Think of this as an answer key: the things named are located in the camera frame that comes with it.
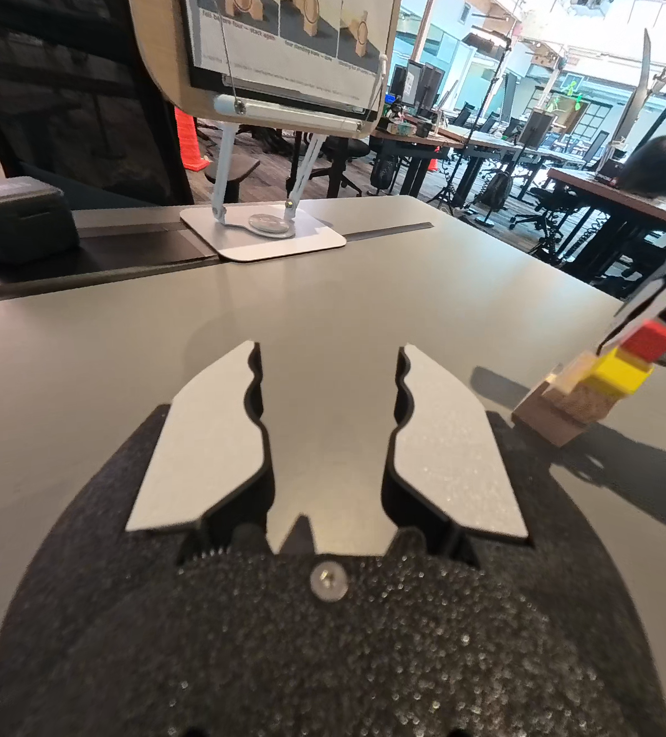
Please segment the medium natural wooden cube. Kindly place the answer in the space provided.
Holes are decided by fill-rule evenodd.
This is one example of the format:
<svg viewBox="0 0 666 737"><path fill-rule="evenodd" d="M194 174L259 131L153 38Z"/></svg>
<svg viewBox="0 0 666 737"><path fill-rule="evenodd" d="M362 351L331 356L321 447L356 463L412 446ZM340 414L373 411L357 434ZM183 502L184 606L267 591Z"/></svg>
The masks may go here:
<svg viewBox="0 0 666 737"><path fill-rule="evenodd" d="M570 363L557 366L547 375L547 387L541 397L585 425L606 418L622 396L609 393L604 385L588 382L586 376L596 361L595 353L584 351Z"/></svg>

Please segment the yellow wooden cube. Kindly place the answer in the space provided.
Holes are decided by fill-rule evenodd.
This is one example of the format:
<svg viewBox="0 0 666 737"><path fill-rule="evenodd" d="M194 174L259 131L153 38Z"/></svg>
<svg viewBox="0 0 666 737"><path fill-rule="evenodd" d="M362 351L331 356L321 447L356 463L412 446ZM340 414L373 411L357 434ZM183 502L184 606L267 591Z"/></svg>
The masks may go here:
<svg viewBox="0 0 666 737"><path fill-rule="evenodd" d="M598 357L580 383L594 392L622 399L637 392L653 371L653 364L617 346Z"/></svg>

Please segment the curved grey monitor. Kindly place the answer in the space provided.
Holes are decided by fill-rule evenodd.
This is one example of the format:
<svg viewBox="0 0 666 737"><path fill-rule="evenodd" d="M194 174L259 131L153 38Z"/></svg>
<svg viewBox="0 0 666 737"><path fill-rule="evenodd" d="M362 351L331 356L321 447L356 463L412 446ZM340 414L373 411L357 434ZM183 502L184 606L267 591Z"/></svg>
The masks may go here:
<svg viewBox="0 0 666 737"><path fill-rule="evenodd" d="M627 138L641 109L645 104L650 92L650 76L651 76L651 38L648 29L643 32L643 50L641 58L640 81L635 91L631 94L625 108L623 110L620 121L614 132L614 145L620 148L625 147Z"/></svg>

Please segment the printed instruction sheet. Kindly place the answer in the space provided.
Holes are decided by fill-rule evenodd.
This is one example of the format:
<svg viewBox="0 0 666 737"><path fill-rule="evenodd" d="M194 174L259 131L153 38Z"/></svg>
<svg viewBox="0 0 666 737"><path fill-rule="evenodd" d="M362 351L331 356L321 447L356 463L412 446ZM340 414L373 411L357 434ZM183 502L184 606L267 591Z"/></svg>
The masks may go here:
<svg viewBox="0 0 666 737"><path fill-rule="evenodd" d="M192 87L372 119L393 46L393 1L181 2Z"/></svg>

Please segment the dark grey charger box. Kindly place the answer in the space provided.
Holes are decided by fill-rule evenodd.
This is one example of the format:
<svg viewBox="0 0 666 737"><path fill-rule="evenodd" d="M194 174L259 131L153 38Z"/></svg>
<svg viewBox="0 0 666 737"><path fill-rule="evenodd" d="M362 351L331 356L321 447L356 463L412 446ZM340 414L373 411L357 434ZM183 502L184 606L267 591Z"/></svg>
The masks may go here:
<svg viewBox="0 0 666 737"><path fill-rule="evenodd" d="M29 176L0 179L0 264L32 263L79 245L61 189Z"/></svg>

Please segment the black backpack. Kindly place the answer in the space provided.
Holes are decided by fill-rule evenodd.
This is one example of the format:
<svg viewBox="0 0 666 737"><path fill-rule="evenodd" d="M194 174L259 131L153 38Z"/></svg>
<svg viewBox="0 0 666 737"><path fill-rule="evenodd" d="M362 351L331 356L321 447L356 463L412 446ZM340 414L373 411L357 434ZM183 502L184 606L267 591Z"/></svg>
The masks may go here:
<svg viewBox="0 0 666 737"><path fill-rule="evenodd" d="M497 170L474 198L490 212L501 210L511 194L512 175L505 170Z"/></svg>

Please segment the wooden book stand white base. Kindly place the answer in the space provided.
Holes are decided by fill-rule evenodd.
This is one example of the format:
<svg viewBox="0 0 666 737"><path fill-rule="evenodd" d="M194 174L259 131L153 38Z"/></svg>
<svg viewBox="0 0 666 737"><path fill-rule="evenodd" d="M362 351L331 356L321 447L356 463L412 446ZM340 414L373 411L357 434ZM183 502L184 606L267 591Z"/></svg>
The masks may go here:
<svg viewBox="0 0 666 737"><path fill-rule="evenodd" d="M194 88L188 71L180 3L130 1L129 10L140 55L160 92L174 107L194 118L214 121L221 130L210 205L184 209L180 213L181 221L219 256L236 263L254 263L345 246L345 236L300 208L302 194L326 138L353 139L371 134L383 104L372 119L360 119L347 113L327 114L247 99L236 93L214 94ZM243 125L312 135L294 186L283 203L225 202L236 134Z"/></svg>

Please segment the wooden desk with black legs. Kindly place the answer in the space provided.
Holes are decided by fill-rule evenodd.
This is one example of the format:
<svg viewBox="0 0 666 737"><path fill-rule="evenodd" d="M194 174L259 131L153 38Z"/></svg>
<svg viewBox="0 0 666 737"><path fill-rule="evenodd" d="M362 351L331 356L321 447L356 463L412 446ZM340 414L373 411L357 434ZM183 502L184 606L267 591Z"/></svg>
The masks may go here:
<svg viewBox="0 0 666 737"><path fill-rule="evenodd" d="M560 267L579 281L588 283L604 276L622 255L629 254L632 240L651 231L666 233L666 202L609 187L587 171L551 168L547 176L577 191L590 209L608 216L575 258Z"/></svg>
<svg viewBox="0 0 666 737"><path fill-rule="evenodd" d="M457 126L442 126L438 132L431 132L428 136L393 134L375 129L369 134L369 141L373 143L375 140L380 141L380 144L373 146L377 160L410 160L400 195L412 198L418 197L431 160L444 161L448 159L450 151L458 152L460 158L465 157L467 171L455 191L459 202L467 198L486 159L508 157L512 164L516 164L525 156L534 156L543 162L553 155L550 150L512 144L492 134Z"/></svg>

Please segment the small red wooden cube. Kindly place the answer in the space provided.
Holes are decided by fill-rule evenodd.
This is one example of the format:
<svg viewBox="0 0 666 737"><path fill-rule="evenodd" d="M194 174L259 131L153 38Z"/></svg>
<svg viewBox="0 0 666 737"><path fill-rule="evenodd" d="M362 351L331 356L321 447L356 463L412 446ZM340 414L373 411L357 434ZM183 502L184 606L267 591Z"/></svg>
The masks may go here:
<svg viewBox="0 0 666 737"><path fill-rule="evenodd" d="M655 364L666 355L666 324L659 320L645 320L623 337L619 347L647 364Z"/></svg>

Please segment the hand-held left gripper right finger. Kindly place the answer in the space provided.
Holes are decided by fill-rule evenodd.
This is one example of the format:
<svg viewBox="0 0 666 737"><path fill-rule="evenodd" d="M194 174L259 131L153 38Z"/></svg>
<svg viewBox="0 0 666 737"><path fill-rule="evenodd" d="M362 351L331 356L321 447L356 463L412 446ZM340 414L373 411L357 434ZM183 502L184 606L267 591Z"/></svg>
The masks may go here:
<svg viewBox="0 0 666 737"><path fill-rule="evenodd" d="M457 377L413 344L399 348L395 428L384 511L426 542L463 534L527 542L529 531L487 412Z"/></svg>

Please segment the black mesh office chair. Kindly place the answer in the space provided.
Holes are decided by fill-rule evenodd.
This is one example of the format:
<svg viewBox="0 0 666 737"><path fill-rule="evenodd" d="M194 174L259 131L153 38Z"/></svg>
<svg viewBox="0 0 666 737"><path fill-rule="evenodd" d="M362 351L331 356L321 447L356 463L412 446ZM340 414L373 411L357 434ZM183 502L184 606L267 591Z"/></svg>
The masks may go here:
<svg viewBox="0 0 666 737"><path fill-rule="evenodd" d="M129 2L0 1L0 165L73 209L192 206L174 106L140 56Z"/></svg>

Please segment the black computer monitor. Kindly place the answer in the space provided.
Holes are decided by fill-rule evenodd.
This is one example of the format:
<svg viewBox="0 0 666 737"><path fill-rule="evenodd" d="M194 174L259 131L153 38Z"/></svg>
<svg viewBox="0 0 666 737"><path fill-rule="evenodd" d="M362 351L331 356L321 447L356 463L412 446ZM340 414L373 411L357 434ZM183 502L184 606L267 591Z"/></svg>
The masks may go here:
<svg viewBox="0 0 666 737"><path fill-rule="evenodd" d="M554 114L533 109L522 129L517 145L526 149L539 149L554 121Z"/></svg>

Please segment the black computer monitors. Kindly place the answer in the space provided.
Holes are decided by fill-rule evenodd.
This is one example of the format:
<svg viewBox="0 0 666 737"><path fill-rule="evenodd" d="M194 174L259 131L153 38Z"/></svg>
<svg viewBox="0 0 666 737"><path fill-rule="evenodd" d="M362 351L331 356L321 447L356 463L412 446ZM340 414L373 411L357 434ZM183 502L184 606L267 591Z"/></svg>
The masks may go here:
<svg viewBox="0 0 666 737"><path fill-rule="evenodd" d="M438 66L407 60L395 66L386 100L400 102L411 112L428 114L434 109L444 76L445 71Z"/></svg>

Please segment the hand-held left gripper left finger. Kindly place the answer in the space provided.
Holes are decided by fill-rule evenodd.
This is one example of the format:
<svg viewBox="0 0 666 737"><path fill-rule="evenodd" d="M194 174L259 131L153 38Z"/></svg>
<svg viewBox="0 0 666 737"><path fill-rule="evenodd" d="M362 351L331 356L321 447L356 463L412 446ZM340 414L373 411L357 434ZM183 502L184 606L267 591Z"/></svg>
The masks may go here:
<svg viewBox="0 0 666 737"><path fill-rule="evenodd" d="M261 346L240 343L173 398L125 531L266 528L274 502Z"/></svg>

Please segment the large natural wooden cube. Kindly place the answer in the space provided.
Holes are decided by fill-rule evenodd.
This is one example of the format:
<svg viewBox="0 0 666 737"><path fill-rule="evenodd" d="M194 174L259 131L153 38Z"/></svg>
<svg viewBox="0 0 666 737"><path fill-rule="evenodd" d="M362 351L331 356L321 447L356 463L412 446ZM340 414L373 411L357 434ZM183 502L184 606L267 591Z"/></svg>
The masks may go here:
<svg viewBox="0 0 666 737"><path fill-rule="evenodd" d="M562 364L554 366L550 373L525 394L511 413L511 419L516 425L530 428L555 447L563 447L585 433L589 427L543 397L563 367Z"/></svg>

